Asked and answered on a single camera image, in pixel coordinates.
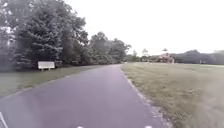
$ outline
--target green lawn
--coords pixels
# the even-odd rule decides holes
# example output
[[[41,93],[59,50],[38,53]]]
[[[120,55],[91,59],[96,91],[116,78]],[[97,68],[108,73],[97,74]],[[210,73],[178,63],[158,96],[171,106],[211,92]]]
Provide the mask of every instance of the green lawn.
[[[33,87],[50,80],[97,67],[100,66],[68,67],[51,71],[0,73],[0,97],[9,95],[27,87]]]
[[[224,128],[224,66],[127,63],[122,69],[174,128]]]

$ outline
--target road marking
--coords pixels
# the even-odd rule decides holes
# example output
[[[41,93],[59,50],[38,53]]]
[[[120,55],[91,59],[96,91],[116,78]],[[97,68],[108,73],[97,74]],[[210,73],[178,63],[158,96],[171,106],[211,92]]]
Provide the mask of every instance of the road marking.
[[[5,119],[2,115],[2,113],[0,112],[0,128],[8,128],[6,122],[5,122]]]

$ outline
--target asphalt road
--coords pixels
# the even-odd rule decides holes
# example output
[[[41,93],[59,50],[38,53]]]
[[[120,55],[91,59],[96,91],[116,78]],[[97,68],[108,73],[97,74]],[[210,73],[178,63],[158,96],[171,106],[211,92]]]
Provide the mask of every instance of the asphalt road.
[[[8,128],[164,127],[119,65],[84,71],[5,97],[0,100],[0,112]]]

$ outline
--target tree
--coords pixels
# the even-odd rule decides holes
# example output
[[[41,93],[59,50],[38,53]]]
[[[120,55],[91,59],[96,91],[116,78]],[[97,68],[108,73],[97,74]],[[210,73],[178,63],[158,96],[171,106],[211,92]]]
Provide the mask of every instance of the tree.
[[[162,51],[167,52],[168,50],[166,48],[164,48]]]
[[[33,12],[17,29],[17,64],[30,68],[38,61],[78,65],[81,48],[88,42],[85,20],[60,0],[39,3]]]
[[[126,51],[130,48],[130,45],[126,45],[123,41],[119,39],[114,39],[111,41],[109,55],[112,56],[116,63],[121,63],[125,56]]]
[[[143,62],[147,62],[148,60],[149,60],[148,50],[144,48],[144,49],[142,50],[141,61],[143,61]]]

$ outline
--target foliage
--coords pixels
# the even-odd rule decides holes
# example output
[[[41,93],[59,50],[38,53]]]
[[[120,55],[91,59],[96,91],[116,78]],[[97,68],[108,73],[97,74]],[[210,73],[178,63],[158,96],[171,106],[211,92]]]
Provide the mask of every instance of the foliage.
[[[181,54],[171,54],[177,63],[191,64],[224,64],[224,52],[200,53],[197,50],[190,50]]]
[[[12,54],[4,61],[17,68],[37,68],[38,61],[60,66],[121,63],[130,48],[103,32],[89,41],[85,19],[63,0],[2,0],[0,7],[0,58]]]

